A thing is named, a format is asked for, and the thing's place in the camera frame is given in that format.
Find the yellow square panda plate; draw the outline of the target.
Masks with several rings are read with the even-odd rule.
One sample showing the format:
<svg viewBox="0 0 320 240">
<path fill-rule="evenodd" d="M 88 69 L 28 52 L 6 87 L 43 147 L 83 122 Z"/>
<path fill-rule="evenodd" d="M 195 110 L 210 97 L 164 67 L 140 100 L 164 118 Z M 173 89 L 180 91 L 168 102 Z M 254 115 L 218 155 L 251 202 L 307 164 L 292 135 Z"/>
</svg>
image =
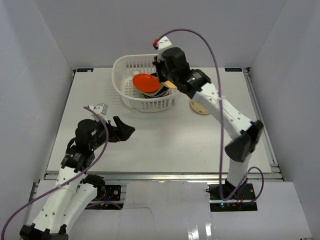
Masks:
<svg viewBox="0 0 320 240">
<path fill-rule="evenodd" d="M 170 82 L 169 80 L 163 82 L 163 85 L 169 89 L 176 89 L 177 88 L 176 85 L 173 84 L 172 82 Z"/>
</svg>

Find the black round plate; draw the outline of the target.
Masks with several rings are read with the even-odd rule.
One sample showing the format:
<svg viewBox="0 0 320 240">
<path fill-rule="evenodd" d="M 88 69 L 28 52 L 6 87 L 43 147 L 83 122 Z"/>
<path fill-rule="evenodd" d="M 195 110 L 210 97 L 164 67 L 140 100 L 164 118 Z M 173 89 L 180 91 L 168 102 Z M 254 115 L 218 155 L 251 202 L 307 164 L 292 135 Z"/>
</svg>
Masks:
<svg viewBox="0 0 320 240">
<path fill-rule="evenodd" d="M 152 97 L 163 95 L 164 93 L 166 93 L 168 91 L 168 89 L 169 88 L 166 87 L 163 82 L 161 82 L 160 86 L 159 86 L 159 90 L 156 93 L 152 94 Z"/>
</svg>

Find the orange round plate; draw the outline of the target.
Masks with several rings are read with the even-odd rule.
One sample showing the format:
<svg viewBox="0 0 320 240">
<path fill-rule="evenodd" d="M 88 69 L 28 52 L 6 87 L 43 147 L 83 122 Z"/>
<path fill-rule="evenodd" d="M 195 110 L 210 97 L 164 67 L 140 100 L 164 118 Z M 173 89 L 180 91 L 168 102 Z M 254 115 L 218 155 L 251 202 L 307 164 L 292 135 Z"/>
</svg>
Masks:
<svg viewBox="0 0 320 240">
<path fill-rule="evenodd" d="M 133 77 L 132 83 L 134 87 L 144 93 L 154 93 L 159 87 L 159 80 L 150 74 L 140 73 Z"/>
</svg>

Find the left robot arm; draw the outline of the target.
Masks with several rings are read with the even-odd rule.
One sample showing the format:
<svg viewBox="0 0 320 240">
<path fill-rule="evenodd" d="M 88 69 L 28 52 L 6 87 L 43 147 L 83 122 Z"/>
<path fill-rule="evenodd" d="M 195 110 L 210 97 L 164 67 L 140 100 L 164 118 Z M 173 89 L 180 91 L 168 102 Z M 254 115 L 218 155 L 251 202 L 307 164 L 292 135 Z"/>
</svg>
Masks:
<svg viewBox="0 0 320 240">
<path fill-rule="evenodd" d="M 95 150 L 107 143 L 127 141 L 136 130 L 118 116 L 113 120 L 115 125 L 109 120 L 93 119 L 83 119 L 77 124 L 54 189 L 31 224 L 20 230 L 23 240 L 67 240 L 70 229 L 89 203 L 105 196 L 104 178 L 87 173 L 87 168 L 97 160 Z"/>
</svg>

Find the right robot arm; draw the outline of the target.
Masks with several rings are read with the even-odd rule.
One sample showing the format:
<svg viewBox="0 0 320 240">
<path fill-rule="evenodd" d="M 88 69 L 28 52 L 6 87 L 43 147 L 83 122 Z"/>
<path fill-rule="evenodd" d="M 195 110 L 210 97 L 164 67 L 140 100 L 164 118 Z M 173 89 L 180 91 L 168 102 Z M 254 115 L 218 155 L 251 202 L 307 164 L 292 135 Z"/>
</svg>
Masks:
<svg viewBox="0 0 320 240">
<path fill-rule="evenodd" d="M 229 168 L 224 183 L 219 183 L 223 200 L 236 200 L 244 193 L 248 165 L 255 151 L 262 130 L 260 120 L 253 121 L 242 115 L 228 100 L 221 96 L 211 79 L 200 69 L 191 69 L 185 53 L 178 47 L 156 47 L 153 65 L 158 79 L 173 83 L 177 90 L 204 107 L 221 125 L 221 136 L 227 132 L 231 141 L 221 146 L 220 154 L 229 157 Z"/>
</svg>

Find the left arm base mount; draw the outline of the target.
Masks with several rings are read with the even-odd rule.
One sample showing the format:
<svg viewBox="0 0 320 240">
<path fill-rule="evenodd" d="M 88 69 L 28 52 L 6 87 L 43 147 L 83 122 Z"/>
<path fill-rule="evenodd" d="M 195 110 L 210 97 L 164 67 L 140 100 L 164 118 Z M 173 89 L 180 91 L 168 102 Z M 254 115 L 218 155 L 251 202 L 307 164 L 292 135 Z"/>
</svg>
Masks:
<svg viewBox="0 0 320 240">
<path fill-rule="evenodd" d="M 98 200 L 101 201 L 120 201 L 121 200 L 121 185 L 105 185 L 101 187 Z"/>
</svg>

